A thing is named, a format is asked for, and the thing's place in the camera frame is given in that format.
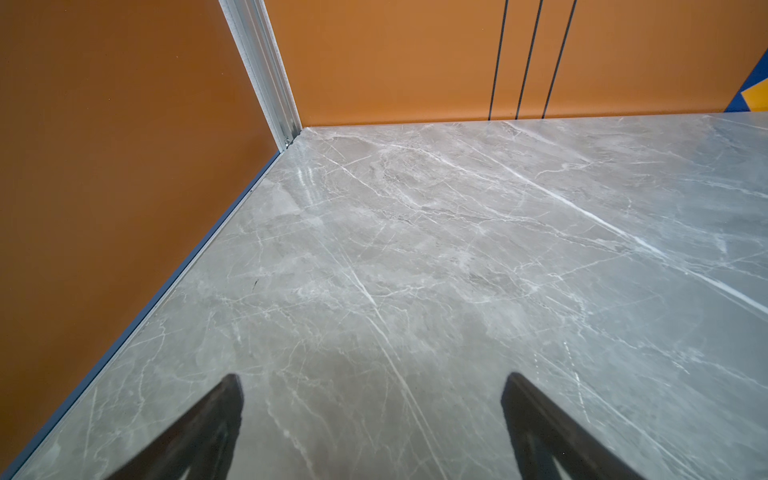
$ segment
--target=metal corner post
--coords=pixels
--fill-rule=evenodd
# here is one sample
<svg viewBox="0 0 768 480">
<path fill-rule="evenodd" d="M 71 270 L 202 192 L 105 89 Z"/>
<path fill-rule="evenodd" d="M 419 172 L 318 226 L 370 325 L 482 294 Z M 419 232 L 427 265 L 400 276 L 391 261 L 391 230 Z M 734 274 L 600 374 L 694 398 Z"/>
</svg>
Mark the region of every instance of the metal corner post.
<svg viewBox="0 0 768 480">
<path fill-rule="evenodd" d="M 301 132 L 283 59 L 264 0 L 219 0 L 275 143 L 284 151 Z"/>
</svg>

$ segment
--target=brown wall panel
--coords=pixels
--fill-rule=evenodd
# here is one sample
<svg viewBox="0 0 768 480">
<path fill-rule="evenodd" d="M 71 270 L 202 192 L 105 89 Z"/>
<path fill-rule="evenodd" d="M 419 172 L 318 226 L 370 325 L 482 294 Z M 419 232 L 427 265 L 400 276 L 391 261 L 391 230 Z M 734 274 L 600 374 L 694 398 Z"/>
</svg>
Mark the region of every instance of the brown wall panel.
<svg viewBox="0 0 768 480">
<path fill-rule="evenodd" d="M 504 0 L 266 0 L 304 125 L 488 118 Z"/>
<path fill-rule="evenodd" d="M 521 7 L 523 5 L 525 6 L 524 15 L 527 17 L 521 16 L 520 19 L 510 19 L 508 14 L 507 22 L 510 20 L 523 22 L 522 30 L 529 33 L 527 36 L 511 36 L 508 40 L 507 32 L 509 30 L 508 28 L 505 29 L 502 59 L 499 62 L 499 76 L 496 81 L 496 95 L 500 101 L 497 104 L 494 100 L 493 118 L 515 118 L 517 111 L 522 83 L 520 72 L 525 71 L 525 64 L 528 60 L 528 49 L 531 46 L 531 33 L 533 32 L 533 23 L 531 22 L 535 22 L 538 2 L 527 0 L 521 2 Z M 554 67 L 560 55 L 565 27 L 571 16 L 572 5 L 573 0 L 544 0 L 542 3 L 519 118 L 541 118 L 547 101 L 549 86 L 552 82 Z M 533 12 L 533 20 L 531 20 L 531 11 Z M 520 55 L 520 50 L 525 50 L 524 57 Z"/>
<path fill-rule="evenodd" d="M 216 0 L 0 5 L 0 469 L 276 151 Z"/>
<path fill-rule="evenodd" d="M 723 111 L 766 47 L 765 0 L 578 0 L 547 117 Z"/>
</svg>

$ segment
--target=yellow square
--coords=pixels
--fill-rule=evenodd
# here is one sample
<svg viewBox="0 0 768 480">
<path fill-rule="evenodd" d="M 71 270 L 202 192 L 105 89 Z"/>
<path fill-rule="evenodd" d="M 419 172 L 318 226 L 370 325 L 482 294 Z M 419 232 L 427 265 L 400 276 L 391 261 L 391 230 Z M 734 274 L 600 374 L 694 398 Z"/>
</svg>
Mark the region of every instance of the yellow square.
<svg viewBox="0 0 768 480">
<path fill-rule="evenodd" d="M 751 111 L 768 111 L 768 78 L 741 92 Z"/>
</svg>

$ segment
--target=black vertical line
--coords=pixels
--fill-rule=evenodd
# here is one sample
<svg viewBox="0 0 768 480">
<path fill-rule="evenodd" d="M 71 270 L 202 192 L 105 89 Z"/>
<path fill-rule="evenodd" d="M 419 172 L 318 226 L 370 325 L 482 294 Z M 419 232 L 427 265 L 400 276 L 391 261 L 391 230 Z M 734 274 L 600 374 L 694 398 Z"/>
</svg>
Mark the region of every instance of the black vertical line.
<svg viewBox="0 0 768 480">
<path fill-rule="evenodd" d="M 565 27 L 565 35 L 563 35 L 563 45 L 560 45 L 560 55 L 558 55 L 558 63 L 554 66 L 554 74 L 552 74 L 552 83 L 549 84 L 549 93 L 547 93 L 547 103 L 544 104 L 544 111 L 541 113 L 541 118 L 547 114 L 547 107 L 549 106 L 549 98 L 552 96 L 552 88 L 554 88 L 554 80 L 558 76 L 558 69 L 560 68 L 560 60 L 563 58 L 563 50 L 565 50 L 565 41 L 568 40 L 568 31 L 571 30 L 571 21 L 574 19 L 574 12 L 576 12 L 576 1 L 571 7 L 571 16 L 568 17 L 568 26 Z"/>
<path fill-rule="evenodd" d="M 541 17 L 541 6 L 544 0 L 538 0 L 538 13 L 536 14 L 536 23 L 533 25 L 533 36 L 531 36 L 531 48 L 528 50 L 528 61 L 525 62 L 525 73 L 523 74 L 523 85 L 520 87 L 520 98 L 518 99 L 518 110 L 515 112 L 515 120 L 520 115 L 520 105 L 523 103 L 523 92 L 525 91 L 525 81 L 528 80 L 528 68 L 531 66 L 531 55 L 533 55 L 533 44 L 536 41 L 536 31 L 538 30 L 538 19 Z"/>
<path fill-rule="evenodd" d="M 498 54 L 496 54 L 496 73 L 493 74 L 493 90 L 491 90 L 491 107 L 488 109 L 488 120 L 491 120 L 493 112 L 493 97 L 496 95 L 496 79 L 498 78 L 498 63 L 502 59 L 502 43 L 504 42 L 504 25 L 507 23 L 507 7 L 509 0 L 504 2 L 504 17 L 502 18 L 502 34 L 498 39 Z"/>
</svg>

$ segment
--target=floor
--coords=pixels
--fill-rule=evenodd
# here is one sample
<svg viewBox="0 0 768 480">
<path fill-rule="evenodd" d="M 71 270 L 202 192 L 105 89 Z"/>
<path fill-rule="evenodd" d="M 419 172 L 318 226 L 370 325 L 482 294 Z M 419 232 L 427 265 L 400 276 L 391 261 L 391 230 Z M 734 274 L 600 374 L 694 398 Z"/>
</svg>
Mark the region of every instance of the floor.
<svg viewBox="0 0 768 480">
<path fill-rule="evenodd" d="M 768 475 L 768 114 L 307 128 L 18 478 L 227 372 L 240 478 L 519 478 L 516 370 L 647 478 Z"/>
</svg>

